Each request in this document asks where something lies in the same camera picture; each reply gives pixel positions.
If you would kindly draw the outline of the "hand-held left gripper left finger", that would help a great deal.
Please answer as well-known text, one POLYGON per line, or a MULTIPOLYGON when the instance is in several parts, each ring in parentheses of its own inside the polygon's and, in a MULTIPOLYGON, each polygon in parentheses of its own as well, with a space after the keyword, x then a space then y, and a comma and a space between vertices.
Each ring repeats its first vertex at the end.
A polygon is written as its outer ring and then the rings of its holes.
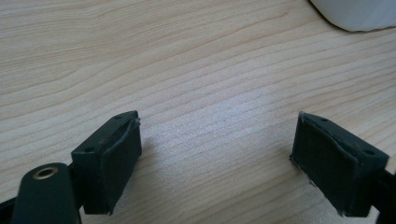
POLYGON ((109 119, 71 152, 88 215, 111 215, 142 154, 137 111, 109 119))

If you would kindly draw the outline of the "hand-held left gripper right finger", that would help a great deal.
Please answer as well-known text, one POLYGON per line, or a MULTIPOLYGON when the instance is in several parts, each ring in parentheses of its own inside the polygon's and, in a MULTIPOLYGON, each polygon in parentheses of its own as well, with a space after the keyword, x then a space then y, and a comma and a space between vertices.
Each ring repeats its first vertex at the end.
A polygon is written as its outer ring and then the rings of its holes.
POLYGON ((301 112, 290 159, 342 215, 389 216, 389 156, 353 133, 301 112))

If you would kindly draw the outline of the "grey plastic storage container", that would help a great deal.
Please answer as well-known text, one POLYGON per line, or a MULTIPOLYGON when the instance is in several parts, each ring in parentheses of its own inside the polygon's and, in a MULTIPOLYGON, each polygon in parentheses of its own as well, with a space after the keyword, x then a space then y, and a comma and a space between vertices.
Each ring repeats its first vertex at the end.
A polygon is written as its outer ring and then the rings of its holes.
POLYGON ((349 32, 396 26, 396 0, 309 0, 333 25, 349 32))

